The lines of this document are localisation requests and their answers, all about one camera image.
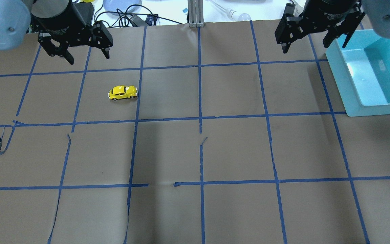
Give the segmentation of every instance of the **yellow toy car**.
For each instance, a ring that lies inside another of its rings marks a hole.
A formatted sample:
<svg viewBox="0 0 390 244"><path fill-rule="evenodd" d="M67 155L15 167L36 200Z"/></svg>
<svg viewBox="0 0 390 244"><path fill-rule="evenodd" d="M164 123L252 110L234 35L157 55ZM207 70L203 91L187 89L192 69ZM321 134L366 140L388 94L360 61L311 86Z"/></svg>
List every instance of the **yellow toy car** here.
<svg viewBox="0 0 390 244"><path fill-rule="evenodd" d="M135 86L119 85L109 90L108 97L111 100L134 98L138 96L138 88Z"/></svg>

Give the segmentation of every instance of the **white surface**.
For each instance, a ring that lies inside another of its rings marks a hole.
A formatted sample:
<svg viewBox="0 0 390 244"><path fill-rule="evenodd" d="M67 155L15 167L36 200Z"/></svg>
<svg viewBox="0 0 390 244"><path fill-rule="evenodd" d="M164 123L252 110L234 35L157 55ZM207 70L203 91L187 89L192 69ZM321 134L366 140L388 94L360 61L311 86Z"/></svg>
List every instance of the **white surface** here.
<svg viewBox="0 0 390 244"><path fill-rule="evenodd" d="M93 2L95 10L102 6L103 0ZM286 3L291 3L290 0L215 0L215 2L224 8L231 8L240 13L247 13L252 20L277 20L282 17ZM303 6L305 0L297 0ZM180 23L187 23L187 14L183 13L183 9L188 7L187 0L143 0L142 5L149 8L153 14L158 14L159 17L168 18ZM204 7L204 22L230 22L225 13L214 6L209 0L203 0ZM146 9L140 8L136 11L140 14L148 14ZM105 20L111 25L117 20L117 16L112 14L102 14L99 20ZM160 20L158 25L172 25L173 22Z"/></svg>

